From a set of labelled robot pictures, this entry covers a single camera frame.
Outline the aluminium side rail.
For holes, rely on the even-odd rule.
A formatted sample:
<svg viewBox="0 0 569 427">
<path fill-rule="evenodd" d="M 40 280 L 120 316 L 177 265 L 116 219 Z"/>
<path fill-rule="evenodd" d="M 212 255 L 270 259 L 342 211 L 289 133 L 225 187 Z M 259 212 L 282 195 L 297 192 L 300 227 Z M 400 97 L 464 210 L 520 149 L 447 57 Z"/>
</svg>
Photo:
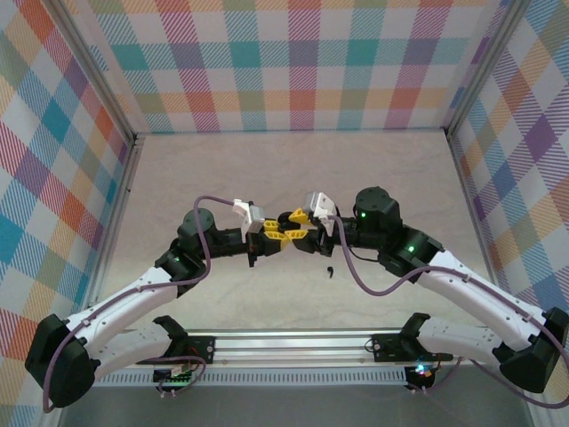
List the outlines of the aluminium side rail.
<svg viewBox="0 0 569 427">
<path fill-rule="evenodd" d="M 85 288 L 81 303 L 78 306 L 79 311 L 91 308 L 98 302 L 99 297 L 102 295 L 105 278 L 108 275 L 112 257 L 115 252 L 124 212 L 132 191 L 132 183 L 137 172 L 145 140 L 146 137 L 141 133 L 133 135 L 133 141 L 128 149 L 124 163 L 124 172 L 116 191 L 113 209 L 108 218 L 108 226 L 101 236 L 100 250 L 96 257 L 92 276 L 88 282 L 88 286 Z"/>
<path fill-rule="evenodd" d="M 445 240 L 445 244 L 469 268 L 509 294 L 508 282 L 501 282 L 502 274 L 494 265 L 493 252 L 489 241 L 486 239 L 489 234 L 480 219 L 475 202 L 474 182 L 468 176 L 466 167 L 462 165 L 461 147 L 456 148 L 454 141 L 448 141 L 447 146 L 457 176 L 456 180 L 461 187 L 460 206 L 466 209 L 465 215 L 468 219 L 465 225 L 461 225 L 460 231 L 452 232 L 452 237 L 458 238 L 459 242 L 452 243 L 450 240 Z"/>
</svg>

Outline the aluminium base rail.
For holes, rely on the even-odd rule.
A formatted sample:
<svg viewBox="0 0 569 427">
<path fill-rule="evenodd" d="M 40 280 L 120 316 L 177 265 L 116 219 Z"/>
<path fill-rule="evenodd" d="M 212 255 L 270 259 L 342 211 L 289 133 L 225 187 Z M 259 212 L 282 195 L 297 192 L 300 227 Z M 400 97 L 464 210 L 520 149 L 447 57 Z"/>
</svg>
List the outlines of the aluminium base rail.
<svg viewBox="0 0 569 427">
<path fill-rule="evenodd" d="M 417 366 L 419 362 L 375 362 L 371 333 L 356 331 L 269 332 L 269 333 L 190 333 L 190 336 L 215 338 L 213 362 L 209 365 L 243 367 L 304 367 L 310 365 L 344 366 L 352 363 L 380 363 Z M 399 334 L 398 330 L 376 334 Z M 72 343 L 73 349 L 84 350 L 94 364 L 96 377 L 115 372 L 135 363 L 133 349 L 147 338 L 167 335 L 165 329 L 151 324 L 142 329 L 122 332 L 103 342 L 99 338 L 82 337 Z M 463 357 L 495 367 L 503 340 L 482 326 L 449 324 L 433 318 L 419 332 L 418 342 L 430 352 L 448 353 L 453 360 Z"/>
</svg>

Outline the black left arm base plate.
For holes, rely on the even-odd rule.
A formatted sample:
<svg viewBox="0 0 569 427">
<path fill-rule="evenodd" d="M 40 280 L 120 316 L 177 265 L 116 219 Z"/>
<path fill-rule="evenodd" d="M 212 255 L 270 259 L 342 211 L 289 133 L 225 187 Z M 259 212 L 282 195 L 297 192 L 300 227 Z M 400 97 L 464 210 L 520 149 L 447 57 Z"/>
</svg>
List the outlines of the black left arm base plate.
<svg viewBox="0 0 569 427">
<path fill-rule="evenodd" d="M 132 347 L 135 363 L 189 363 L 189 358 L 200 358 L 211 364 L 215 350 L 212 336 L 174 336 L 168 334 L 142 340 Z"/>
</svg>

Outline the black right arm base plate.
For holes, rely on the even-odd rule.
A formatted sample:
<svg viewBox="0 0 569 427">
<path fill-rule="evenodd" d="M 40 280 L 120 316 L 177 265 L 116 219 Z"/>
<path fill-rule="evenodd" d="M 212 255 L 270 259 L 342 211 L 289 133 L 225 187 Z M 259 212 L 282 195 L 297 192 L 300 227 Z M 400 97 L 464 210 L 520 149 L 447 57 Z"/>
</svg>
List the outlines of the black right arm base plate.
<svg viewBox="0 0 569 427">
<path fill-rule="evenodd" d="M 372 352 L 375 362 L 438 362 L 452 361 L 453 355 L 430 352 L 416 338 L 402 334 L 372 334 Z"/>
</svg>

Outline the aluminium corner post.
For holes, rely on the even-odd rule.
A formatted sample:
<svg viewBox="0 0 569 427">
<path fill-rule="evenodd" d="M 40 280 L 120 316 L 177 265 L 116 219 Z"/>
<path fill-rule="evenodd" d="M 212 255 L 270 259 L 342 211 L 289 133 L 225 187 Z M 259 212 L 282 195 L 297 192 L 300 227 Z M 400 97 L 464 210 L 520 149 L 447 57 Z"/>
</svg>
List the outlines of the aluminium corner post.
<svg viewBox="0 0 569 427">
<path fill-rule="evenodd" d="M 472 109 L 476 97 L 480 94 L 531 1 L 508 0 L 503 8 L 501 18 L 499 20 L 491 20 L 488 26 L 491 30 L 491 37 L 485 42 L 482 50 L 477 48 L 474 54 L 475 67 L 471 73 L 471 78 L 464 85 L 461 96 L 458 98 L 455 107 L 452 109 L 452 114 L 444 126 L 448 144 L 451 144 L 457 136 L 458 131 Z"/>
<path fill-rule="evenodd" d="M 100 96 L 103 105 L 107 108 L 120 133 L 130 142 L 131 146 L 140 147 L 143 139 L 139 137 L 128 122 L 127 116 L 112 92 L 107 79 L 104 77 L 98 62 L 92 54 L 92 50 L 85 42 L 81 31 L 77 28 L 63 0 L 42 0 L 42 2 L 68 42 L 78 64 L 83 69 L 95 92 Z"/>
</svg>

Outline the aluminium frame leg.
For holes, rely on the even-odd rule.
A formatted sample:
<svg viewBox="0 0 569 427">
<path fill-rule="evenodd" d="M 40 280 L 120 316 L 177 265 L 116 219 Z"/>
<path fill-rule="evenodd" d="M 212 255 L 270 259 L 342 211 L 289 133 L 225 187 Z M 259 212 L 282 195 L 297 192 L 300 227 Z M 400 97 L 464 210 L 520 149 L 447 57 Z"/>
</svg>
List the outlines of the aluminium frame leg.
<svg viewBox="0 0 569 427">
<path fill-rule="evenodd" d="M 42 413 L 38 427 L 60 427 L 65 421 L 67 408 L 54 408 L 50 413 Z"/>
<path fill-rule="evenodd" d="M 547 410 L 530 402 L 530 399 L 537 400 L 538 396 L 530 392 L 523 391 L 523 397 L 521 399 L 531 427 L 549 427 L 549 416 L 547 415 Z"/>
</svg>

